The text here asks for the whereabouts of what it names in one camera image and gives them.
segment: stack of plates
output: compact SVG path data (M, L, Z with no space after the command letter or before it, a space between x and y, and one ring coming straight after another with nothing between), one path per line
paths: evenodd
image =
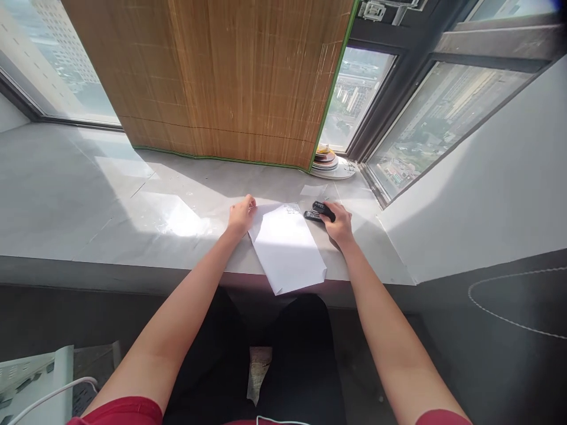
M319 145L311 174L333 180L346 179L354 175L355 166L348 160L337 156L329 145Z
M313 161L313 170L332 171L338 167L337 155L329 148L329 145L319 145L315 160Z

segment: white line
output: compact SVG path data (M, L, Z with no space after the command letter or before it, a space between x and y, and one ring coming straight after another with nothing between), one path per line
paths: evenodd
M506 319L502 316L498 316L498 314L492 313L492 311L482 307L479 303L477 303L474 300L473 295L471 293L473 291L473 288L475 288L476 286L480 285L481 283L490 282L491 280L505 279L505 278L508 278L508 277L527 276L528 274L536 274L536 273L559 272L561 270L567 270L567 267L557 267L555 269L534 270L534 271L531 271L531 272L524 272L524 273L505 274L504 276L497 276L497 277L491 277L489 279L479 280L478 282L475 282L471 286L468 287L468 298L481 310L486 311L488 314L493 315L494 317L499 318L500 320L511 323L512 325L516 325L516 326L518 326L522 329L525 329L527 331L532 331L532 332L535 332L537 334L552 336L554 338L559 338L559 339L567 339L567 336L550 334L548 332L538 331L537 329L528 328L527 326L521 325L521 324L516 323L516 322L512 322L511 320L508 320L508 319Z

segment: glass pane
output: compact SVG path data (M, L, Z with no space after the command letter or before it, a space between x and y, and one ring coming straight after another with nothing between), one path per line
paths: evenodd
M390 198L532 75L437 63L367 161Z
M118 123L60 0L1 0L0 67L46 114Z
M394 58L385 53L346 48L320 143L329 144L337 152L347 149Z
M488 21L558 12L554 0L484 0L471 21Z

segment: green edge tape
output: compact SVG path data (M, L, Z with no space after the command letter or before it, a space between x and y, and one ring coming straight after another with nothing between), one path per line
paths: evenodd
M160 149L160 148L152 148L151 146L133 146L134 149L147 149L148 151L157 151L163 153L173 153L174 155L184 156L186 158L192 159L218 159L219 161L229 161L229 162L243 162L244 164L255 164L255 165L270 165L270 166L279 166L283 168L293 168L303 171L304 173L309 174L305 168L301 168L300 166L296 165L287 165L287 164L275 164L273 162L259 162L259 161L246 161L244 159L233 159L233 158L222 158L221 156L208 156L208 155L191 155L190 153L181 153L176 151L169 151L168 149Z
M325 111L323 112L323 119L321 120L321 125L319 126L319 134L317 135L317 141L315 142L315 148L313 149L313 155L311 155L311 162L309 163L309 173L311 173L311 168L313 167L313 160L315 159L315 154L317 153L317 148L319 146L319 140L321 139L321 134L323 133L323 127L325 125L325 120L327 119L327 113L329 112L329 107L331 106L331 100L333 99L333 93L335 91L335 84L337 84L338 72L341 68L341 63L343 62L344 51L347 48L348 38L350 37L350 31L353 29L354 18L356 17L356 11L358 10L360 0L354 0L353 9L350 11L350 19L348 20L347 32L344 34L343 45L341 46L341 53L338 56L337 68L335 68L335 75L333 77L333 83L329 91L329 97L327 99L327 105Z

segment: red sleeve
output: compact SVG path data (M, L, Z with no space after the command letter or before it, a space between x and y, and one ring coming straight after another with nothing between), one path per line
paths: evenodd
M455 412L437 409L423 413L415 425L471 425L471 423Z
M161 425L163 414L156 402L145 397L110 401L67 425Z

